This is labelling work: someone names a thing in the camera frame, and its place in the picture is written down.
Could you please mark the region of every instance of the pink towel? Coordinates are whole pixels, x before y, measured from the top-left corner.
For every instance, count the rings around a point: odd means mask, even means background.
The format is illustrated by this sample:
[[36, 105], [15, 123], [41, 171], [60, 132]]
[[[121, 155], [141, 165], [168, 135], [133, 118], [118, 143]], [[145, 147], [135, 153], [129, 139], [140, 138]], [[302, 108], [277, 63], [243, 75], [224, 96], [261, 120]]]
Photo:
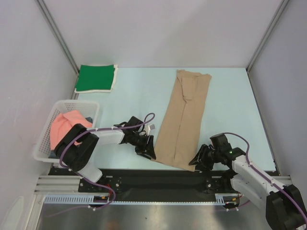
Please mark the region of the pink towel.
[[59, 142], [65, 137], [75, 124], [91, 128], [92, 123], [88, 122], [78, 110], [73, 110], [65, 114], [59, 114], [53, 121], [50, 128], [50, 148], [54, 150]]

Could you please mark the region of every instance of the white table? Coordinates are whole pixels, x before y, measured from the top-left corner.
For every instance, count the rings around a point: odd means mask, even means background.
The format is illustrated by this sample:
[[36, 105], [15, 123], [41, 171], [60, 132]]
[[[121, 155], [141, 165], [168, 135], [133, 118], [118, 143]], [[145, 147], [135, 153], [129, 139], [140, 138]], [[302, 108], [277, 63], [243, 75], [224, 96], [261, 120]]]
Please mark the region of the white table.
[[[201, 123], [199, 147], [210, 144], [209, 137], [222, 132], [237, 133], [250, 143], [250, 158], [263, 170], [275, 171], [275, 164], [262, 126], [255, 98], [244, 68], [119, 68], [117, 81], [111, 93], [81, 93], [78, 100], [100, 103], [96, 127], [110, 127], [131, 116], [140, 120], [156, 114], [152, 124], [158, 135], [164, 118], [176, 70], [185, 69], [212, 75], [206, 107]], [[246, 150], [246, 144], [228, 135], [232, 147]], [[178, 170], [136, 155], [129, 144], [97, 146], [91, 157], [102, 169]], [[214, 169], [227, 167], [215, 164]]]

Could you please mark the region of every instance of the brown trousers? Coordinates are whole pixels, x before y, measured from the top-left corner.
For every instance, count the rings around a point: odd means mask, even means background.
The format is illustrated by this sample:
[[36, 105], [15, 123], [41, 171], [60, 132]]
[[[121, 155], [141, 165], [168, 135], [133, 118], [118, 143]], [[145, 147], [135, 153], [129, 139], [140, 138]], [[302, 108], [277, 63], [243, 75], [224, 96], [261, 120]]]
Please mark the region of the brown trousers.
[[166, 114], [154, 147], [156, 161], [189, 171], [197, 153], [211, 75], [177, 70]]

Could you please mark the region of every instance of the plastic basket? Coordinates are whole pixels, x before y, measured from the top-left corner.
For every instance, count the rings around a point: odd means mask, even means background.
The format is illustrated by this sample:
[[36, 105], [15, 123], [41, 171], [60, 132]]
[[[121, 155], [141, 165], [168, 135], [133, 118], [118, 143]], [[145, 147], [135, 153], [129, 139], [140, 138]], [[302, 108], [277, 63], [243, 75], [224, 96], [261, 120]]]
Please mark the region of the plastic basket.
[[45, 123], [43, 131], [39, 137], [38, 143], [35, 146], [33, 156], [37, 161], [59, 163], [59, 159], [50, 159], [50, 127], [54, 119], [60, 113], [66, 113], [72, 110], [79, 110], [84, 117], [91, 117], [93, 119], [93, 127], [96, 125], [99, 104], [90, 101], [78, 100], [62, 100], [58, 101], [52, 107], [49, 117]]

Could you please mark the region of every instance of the white wall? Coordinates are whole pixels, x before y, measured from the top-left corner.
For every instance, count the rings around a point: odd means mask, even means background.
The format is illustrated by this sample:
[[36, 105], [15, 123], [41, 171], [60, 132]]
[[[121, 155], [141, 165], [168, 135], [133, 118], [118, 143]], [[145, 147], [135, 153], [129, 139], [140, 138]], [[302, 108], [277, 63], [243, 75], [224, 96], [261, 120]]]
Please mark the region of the white wall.
[[247, 67], [281, 0], [45, 0], [80, 64]]
[[307, 1], [293, 0], [251, 71], [277, 162], [307, 204]]
[[50, 166], [33, 159], [33, 146], [76, 78], [34, 0], [1, 0], [0, 31], [0, 223], [24, 196], [22, 224], [37, 178]]

